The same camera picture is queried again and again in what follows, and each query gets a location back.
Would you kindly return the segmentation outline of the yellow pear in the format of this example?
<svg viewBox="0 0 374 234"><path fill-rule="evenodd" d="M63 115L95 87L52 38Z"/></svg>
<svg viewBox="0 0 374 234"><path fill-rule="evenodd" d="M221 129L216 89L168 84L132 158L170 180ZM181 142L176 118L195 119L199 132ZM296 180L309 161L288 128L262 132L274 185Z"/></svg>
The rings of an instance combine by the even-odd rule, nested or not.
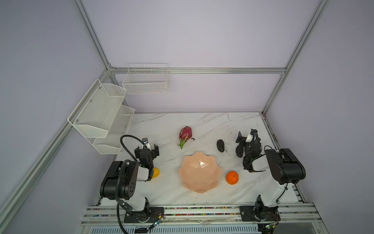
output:
<svg viewBox="0 0 374 234"><path fill-rule="evenodd" d="M160 170L158 168L153 169L153 177L152 179L158 177L160 175Z"/></svg>

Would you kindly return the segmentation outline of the pink dragon fruit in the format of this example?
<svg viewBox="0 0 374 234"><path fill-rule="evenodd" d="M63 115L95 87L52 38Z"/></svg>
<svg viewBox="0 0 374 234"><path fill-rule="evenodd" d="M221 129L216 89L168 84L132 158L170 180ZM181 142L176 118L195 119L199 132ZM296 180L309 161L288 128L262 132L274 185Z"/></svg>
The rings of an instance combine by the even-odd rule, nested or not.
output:
<svg viewBox="0 0 374 234"><path fill-rule="evenodd" d="M185 126L179 133L179 147L183 149L185 143L192 138L192 129L189 126Z"/></svg>

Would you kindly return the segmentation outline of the orange tangerine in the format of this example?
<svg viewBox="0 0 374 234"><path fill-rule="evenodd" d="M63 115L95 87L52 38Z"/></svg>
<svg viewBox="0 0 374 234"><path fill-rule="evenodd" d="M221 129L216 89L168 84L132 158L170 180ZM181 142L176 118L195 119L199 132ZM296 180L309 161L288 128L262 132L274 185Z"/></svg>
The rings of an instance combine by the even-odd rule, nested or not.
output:
<svg viewBox="0 0 374 234"><path fill-rule="evenodd" d="M230 171L226 175L226 181L230 185L235 185L239 181L239 175L235 171Z"/></svg>

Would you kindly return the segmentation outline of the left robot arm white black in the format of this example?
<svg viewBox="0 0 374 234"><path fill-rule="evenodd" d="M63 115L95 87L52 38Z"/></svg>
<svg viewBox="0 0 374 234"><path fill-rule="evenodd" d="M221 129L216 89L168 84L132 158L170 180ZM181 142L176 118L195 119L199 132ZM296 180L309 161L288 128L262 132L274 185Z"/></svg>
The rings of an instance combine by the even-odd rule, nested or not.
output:
<svg viewBox="0 0 374 234"><path fill-rule="evenodd" d="M120 207L130 212L148 214L150 205L148 199L136 191L138 181L150 181L154 175L154 159L159 156L159 147L155 144L144 149L137 147L135 156L139 161L114 161L107 171L101 185L100 196L114 200Z"/></svg>

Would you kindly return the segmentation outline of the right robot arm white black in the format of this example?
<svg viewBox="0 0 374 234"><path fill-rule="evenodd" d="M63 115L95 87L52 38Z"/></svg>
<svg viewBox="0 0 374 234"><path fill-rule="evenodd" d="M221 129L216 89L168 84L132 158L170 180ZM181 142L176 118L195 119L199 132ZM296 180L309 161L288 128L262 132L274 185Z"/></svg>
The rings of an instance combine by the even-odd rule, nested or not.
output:
<svg viewBox="0 0 374 234"><path fill-rule="evenodd" d="M243 160L243 169L257 173L253 163L266 157L268 168L272 175L265 191L258 195L254 206L240 207L241 214L255 221L266 221L278 217L280 199L293 184L305 179L306 170L293 152L288 148L275 150L272 147L262 147L261 139L256 129L251 129L244 137L238 133L236 138L236 156Z"/></svg>

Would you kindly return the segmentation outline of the pink scalloped fruit bowl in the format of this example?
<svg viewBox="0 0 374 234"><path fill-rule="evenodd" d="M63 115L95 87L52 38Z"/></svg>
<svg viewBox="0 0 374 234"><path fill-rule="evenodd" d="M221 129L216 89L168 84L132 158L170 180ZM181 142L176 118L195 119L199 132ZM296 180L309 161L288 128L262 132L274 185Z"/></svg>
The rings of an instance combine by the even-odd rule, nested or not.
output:
<svg viewBox="0 0 374 234"><path fill-rule="evenodd" d="M222 169L214 156L197 152L193 156L184 157L178 174L185 188L203 194L218 186Z"/></svg>

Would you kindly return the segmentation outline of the white mesh lower shelf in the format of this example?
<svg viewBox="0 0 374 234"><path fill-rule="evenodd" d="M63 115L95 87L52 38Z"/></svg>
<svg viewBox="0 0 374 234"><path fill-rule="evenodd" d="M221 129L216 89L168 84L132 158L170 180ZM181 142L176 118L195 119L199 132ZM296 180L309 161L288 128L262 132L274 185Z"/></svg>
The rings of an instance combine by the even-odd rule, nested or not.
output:
<svg viewBox="0 0 374 234"><path fill-rule="evenodd" d="M120 137L127 134L135 110L125 105L120 105L114 121L105 138L96 138L93 147L101 155L117 155L122 149Z"/></svg>

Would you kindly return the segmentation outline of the white mesh shelf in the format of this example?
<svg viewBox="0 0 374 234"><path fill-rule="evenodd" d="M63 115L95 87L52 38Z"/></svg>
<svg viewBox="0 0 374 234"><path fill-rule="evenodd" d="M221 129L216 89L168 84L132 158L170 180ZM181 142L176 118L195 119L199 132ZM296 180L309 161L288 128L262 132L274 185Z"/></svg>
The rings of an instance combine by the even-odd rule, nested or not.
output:
<svg viewBox="0 0 374 234"><path fill-rule="evenodd" d="M120 105L114 121L105 138L96 138L93 147L101 155L117 155L122 149L120 137L127 134L135 110L125 105Z"/></svg>
<svg viewBox="0 0 374 234"><path fill-rule="evenodd" d="M67 121L85 138L105 138L127 90L96 80Z"/></svg>

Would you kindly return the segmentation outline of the white mesh upper shelf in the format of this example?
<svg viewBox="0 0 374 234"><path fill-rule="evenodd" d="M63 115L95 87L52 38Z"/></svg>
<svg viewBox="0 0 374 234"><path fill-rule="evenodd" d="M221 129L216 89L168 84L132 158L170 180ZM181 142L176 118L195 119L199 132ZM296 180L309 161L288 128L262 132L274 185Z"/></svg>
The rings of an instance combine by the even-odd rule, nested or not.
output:
<svg viewBox="0 0 374 234"><path fill-rule="evenodd" d="M67 121L85 138L105 138L127 90L96 80Z"/></svg>

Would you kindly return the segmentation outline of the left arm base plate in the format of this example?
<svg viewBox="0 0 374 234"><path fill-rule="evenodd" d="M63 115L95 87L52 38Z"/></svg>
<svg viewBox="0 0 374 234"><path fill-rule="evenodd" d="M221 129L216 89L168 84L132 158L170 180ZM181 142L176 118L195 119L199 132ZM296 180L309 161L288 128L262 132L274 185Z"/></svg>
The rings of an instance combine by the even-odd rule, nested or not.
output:
<svg viewBox="0 0 374 234"><path fill-rule="evenodd" d="M128 212L123 218L123 222L128 223L155 223L164 216L164 207L151 207L149 211Z"/></svg>

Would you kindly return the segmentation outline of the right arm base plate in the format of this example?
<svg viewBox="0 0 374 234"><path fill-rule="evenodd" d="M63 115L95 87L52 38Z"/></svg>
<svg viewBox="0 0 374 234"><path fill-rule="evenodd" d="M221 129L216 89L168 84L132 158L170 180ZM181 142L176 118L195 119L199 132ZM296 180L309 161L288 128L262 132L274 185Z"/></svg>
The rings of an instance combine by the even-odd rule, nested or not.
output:
<svg viewBox="0 0 374 234"><path fill-rule="evenodd" d="M260 207L240 206L240 215L243 222L273 222L280 221L278 206Z"/></svg>

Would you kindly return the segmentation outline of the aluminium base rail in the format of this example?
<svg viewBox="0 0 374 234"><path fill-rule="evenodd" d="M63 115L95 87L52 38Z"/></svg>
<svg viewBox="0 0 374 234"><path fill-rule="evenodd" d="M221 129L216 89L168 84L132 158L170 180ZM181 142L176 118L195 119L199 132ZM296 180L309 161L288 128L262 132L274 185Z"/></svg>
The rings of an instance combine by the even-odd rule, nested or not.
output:
<svg viewBox="0 0 374 234"><path fill-rule="evenodd" d="M252 205L170 205L144 223L124 223L130 215L115 206L90 206L79 234L327 234L312 203L281 204L258 221Z"/></svg>

